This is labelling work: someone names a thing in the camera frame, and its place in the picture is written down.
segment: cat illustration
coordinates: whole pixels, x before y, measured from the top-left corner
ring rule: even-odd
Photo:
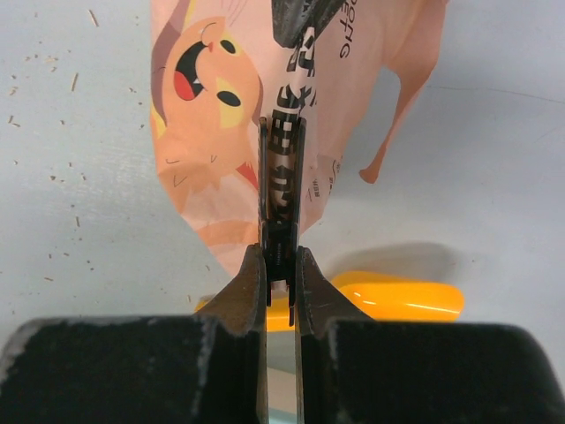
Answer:
[[[225,17],[179,25],[178,16],[185,16],[189,4],[179,2],[154,46],[151,120],[157,173],[177,211],[186,217],[188,209],[187,220],[199,227],[195,230],[208,246],[254,243],[256,217],[233,219],[232,210],[201,205],[229,195],[234,178],[257,190],[257,145],[249,127],[259,120],[261,81]],[[195,201],[187,206],[191,197]],[[202,210],[193,215],[211,210],[225,216],[195,223],[194,208]]]
[[[157,172],[179,212],[190,193],[229,174],[257,186],[248,127],[259,119],[261,95],[258,73],[224,17],[180,34],[162,71],[166,129],[155,139]]]

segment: cat's open mouth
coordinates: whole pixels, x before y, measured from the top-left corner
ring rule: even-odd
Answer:
[[[204,89],[196,73],[196,59],[206,47],[203,42],[196,42],[178,59],[175,68],[175,90],[183,100],[194,100]]]

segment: yellow object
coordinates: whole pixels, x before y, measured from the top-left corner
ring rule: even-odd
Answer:
[[[452,285],[410,280],[373,272],[350,271],[332,284],[356,307],[380,321],[452,322],[464,306]],[[291,331],[288,298],[273,299],[267,309],[267,331]],[[201,301],[196,310],[207,302]]]

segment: debris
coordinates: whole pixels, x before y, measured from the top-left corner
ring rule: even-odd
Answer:
[[[74,89],[77,87],[77,80],[79,79],[79,73],[75,73],[74,74],[74,78],[72,79],[72,84],[71,84],[71,91],[74,91]]]
[[[8,118],[8,124],[13,125],[13,126],[17,126],[18,128],[21,127],[20,124],[16,124],[16,123],[14,122],[14,116],[13,116],[13,115],[10,115],[10,117]]]
[[[94,26],[99,27],[100,25],[98,25],[98,19],[95,17],[94,12],[88,9],[88,13],[90,13],[90,19],[92,20]]]

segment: white surface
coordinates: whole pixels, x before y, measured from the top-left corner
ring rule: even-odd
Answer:
[[[221,289],[154,174],[147,2],[3,0],[0,35],[0,344],[35,316],[182,314]],[[455,284],[465,320],[525,327],[564,381],[565,4],[452,0],[429,86],[366,185],[398,89],[382,75],[302,241],[329,276]]]

